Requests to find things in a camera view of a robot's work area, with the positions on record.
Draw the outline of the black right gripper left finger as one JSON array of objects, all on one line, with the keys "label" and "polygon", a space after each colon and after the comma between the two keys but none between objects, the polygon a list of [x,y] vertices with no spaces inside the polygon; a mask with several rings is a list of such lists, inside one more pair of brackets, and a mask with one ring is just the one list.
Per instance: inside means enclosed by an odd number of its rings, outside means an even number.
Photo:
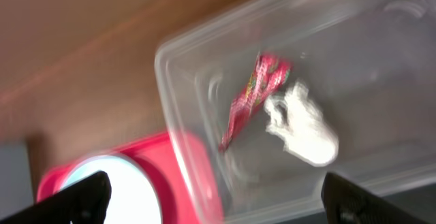
[{"label": "black right gripper left finger", "polygon": [[103,224],[111,193],[107,173],[98,171],[1,224]]}]

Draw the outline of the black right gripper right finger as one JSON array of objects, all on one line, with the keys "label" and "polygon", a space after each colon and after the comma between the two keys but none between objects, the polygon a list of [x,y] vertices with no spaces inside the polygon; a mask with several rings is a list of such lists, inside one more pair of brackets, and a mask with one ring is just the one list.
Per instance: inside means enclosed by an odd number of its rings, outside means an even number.
[{"label": "black right gripper right finger", "polygon": [[329,172],[321,199],[328,224],[425,224],[426,222]]}]

